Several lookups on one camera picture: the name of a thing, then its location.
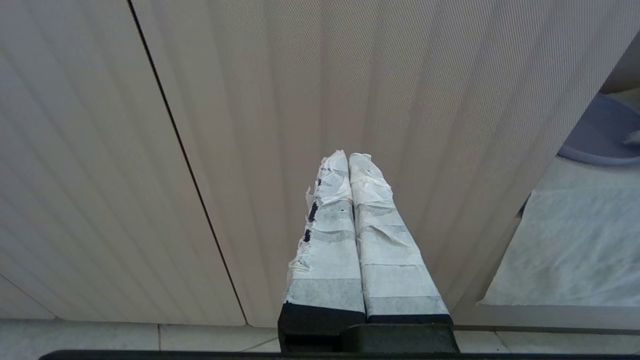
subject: white cloth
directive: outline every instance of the white cloth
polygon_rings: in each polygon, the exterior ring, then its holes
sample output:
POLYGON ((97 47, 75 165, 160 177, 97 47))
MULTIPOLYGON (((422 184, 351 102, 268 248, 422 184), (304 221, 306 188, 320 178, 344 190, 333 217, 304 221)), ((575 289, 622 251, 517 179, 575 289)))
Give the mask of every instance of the white cloth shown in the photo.
POLYGON ((640 305, 640 168, 556 158, 480 303, 640 305))

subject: floor tile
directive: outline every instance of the floor tile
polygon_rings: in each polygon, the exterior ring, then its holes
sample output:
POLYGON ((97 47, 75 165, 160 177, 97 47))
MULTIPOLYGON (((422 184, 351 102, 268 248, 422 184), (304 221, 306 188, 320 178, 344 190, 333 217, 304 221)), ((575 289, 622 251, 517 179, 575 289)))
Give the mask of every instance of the floor tile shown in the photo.
POLYGON ((461 352, 496 353, 509 352, 494 332, 456 331, 454 332, 461 352))
POLYGON ((511 352, 546 354, 636 354, 640 336, 498 332, 511 352))
POLYGON ((157 350, 156 324, 0 320, 0 359, 34 360, 64 349, 157 350))
POLYGON ((245 326, 161 325, 162 350, 244 351, 278 337, 275 328, 245 326))
POLYGON ((280 341, 275 338, 267 343, 264 343, 258 347, 250 348, 248 352, 280 352, 280 341))

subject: beige wall panel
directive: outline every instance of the beige wall panel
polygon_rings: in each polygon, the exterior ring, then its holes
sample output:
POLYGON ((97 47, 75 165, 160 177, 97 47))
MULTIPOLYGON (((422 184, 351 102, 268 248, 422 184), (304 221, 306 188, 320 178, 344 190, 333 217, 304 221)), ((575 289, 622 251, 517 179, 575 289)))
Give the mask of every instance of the beige wall panel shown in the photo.
POLYGON ((127 3, 0 6, 0 274, 67 320, 243 324, 127 3))
POLYGON ((452 308, 640 26, 637 1, 135 1, 248 322, 319 160, 368 152, 452 308))

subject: white tape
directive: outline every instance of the white tape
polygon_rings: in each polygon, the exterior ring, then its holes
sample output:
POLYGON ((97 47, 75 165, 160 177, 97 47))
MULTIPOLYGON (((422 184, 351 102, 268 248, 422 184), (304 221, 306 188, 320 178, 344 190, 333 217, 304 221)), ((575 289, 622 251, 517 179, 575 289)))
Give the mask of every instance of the white tape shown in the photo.
POLYGON ((349 171, 367 314, 447 313, 380 169, 352 154, 349 171))
POLYGON ((313 194, 305 236, 289 263, 283 301, 364 312, 360 263, 355 242, 353 198, 344 151, 323 159, 313 194))

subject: blue object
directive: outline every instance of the blue object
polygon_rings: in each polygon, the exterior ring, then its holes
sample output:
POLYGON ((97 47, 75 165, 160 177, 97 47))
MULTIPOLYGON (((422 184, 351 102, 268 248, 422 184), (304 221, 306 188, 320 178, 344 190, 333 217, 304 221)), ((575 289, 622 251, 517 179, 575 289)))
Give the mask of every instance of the blue object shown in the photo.
POLYGON ((558 155, 590 165, 640 165, 640 145, 627 144, 640 130, 640 112, 612 97, 598 94, 585 110, 558 155))

